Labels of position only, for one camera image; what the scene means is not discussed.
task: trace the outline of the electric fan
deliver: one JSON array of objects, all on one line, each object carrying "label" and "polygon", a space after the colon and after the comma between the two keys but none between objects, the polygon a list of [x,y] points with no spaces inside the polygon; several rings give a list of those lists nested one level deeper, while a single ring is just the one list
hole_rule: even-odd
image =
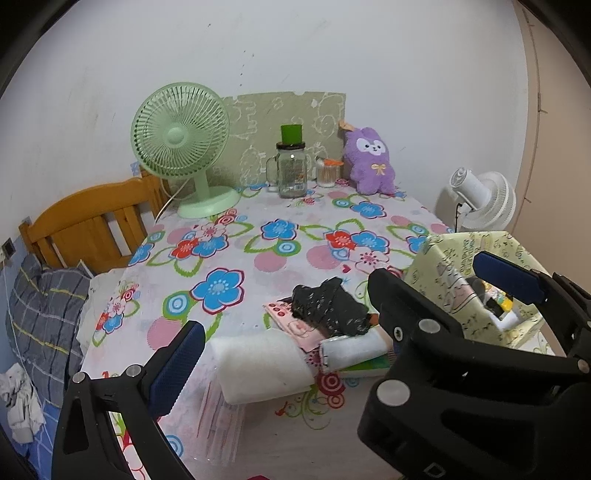
[{"label": "electric fan", "polygon": [[458,168],[449,185],[459,200],[456,231],[499,231],[511,221],[517,204],[515,191],[497,171],[476,177],[471,170]]},{"label": "electric fan", "polygon": [[131,143],[139,163],[162,179],[195,182],[195,193],[180,202],[179,216],[203,218],[238,203],[233,188],[210,187],[205,174],[226,146],[229,125],[222,99],[198,83],[164,86],[135,114]]}]

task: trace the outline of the fan center cap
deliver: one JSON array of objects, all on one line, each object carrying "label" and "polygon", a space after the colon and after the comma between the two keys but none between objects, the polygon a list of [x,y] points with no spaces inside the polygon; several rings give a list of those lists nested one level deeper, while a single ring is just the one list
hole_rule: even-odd
[{"label": "fan center cap", "polygon": [[166,140],[171,145],[179,145],[185,139],[185,131],[180,127],[172,127],[166,134]]}]

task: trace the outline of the silver screw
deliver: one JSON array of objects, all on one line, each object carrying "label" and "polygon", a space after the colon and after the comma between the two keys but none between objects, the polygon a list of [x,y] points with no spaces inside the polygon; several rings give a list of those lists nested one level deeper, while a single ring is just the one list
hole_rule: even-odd
[{"label": "silver screw", "polygon": [[423,319],[418,323],[418,327],[425,333],[437,333],[441,326],[432,319]]},{"label": "silver screw", "polygon": [[84,372],[76,372],[74,375],[72,375],[72,381],[74,383],[80,383],[84,380],[85,377],[86,374]]},{"label": "silver screw", "polygon": [[125,369],[125,375],[128,377],[137,377],[142,371],[141,365],[130,365]]},{"label": "silver screw", "polygon": [[397,342],[402,342],[402,329],[400,327],[396,327],[394,329],[394,338],[396,339]]},{"label": "silver screw", "polygon": [[579,361],[577,362],[577,366],[579,367],[579,370],[581,370],[581,372],[583,372],[584,374],[589,373],[589,364],[582,358],[579,359]]},{"label": "silver screw", "polygon": [[404,405],[410,398],[410,388],[400,380],[386,380],[376,390],[378,400],[388,407]]}]

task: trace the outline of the green fan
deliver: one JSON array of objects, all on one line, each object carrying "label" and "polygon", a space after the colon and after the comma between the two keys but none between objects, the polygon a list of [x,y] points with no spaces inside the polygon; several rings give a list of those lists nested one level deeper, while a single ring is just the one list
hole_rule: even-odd
[{"label": "green fan", "polygon": [[156,90],[135,114],[131,143],[139,163],[167,180],[192,177],[195,193],[178,214],[203,218],[228,210],[240,195],[231,187],[210,187],[205,170],[222,154],[230,120],[222,99],[198,83],[172,83]]}]

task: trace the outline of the blue gripper pad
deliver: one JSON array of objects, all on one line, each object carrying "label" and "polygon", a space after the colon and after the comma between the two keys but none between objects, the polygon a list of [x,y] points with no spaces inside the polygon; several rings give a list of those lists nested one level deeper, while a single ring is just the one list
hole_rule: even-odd
[{"label": "blue gripper pad", "polygon": [[546,298],[534,273],[490,252],[478,253],[472,261],[472,268],[478,278],[500,288],[526,305],[542,303]]},{"label": "blue gripper pad", "polygon": [[173,409],[204,348],[203,325],[189,321],[170,345],[158,349],[146,364],[148,367],[152,360],[157,364],[162,357],[170,356],[149,386],[148,412],[153,419],[168,415]]}]

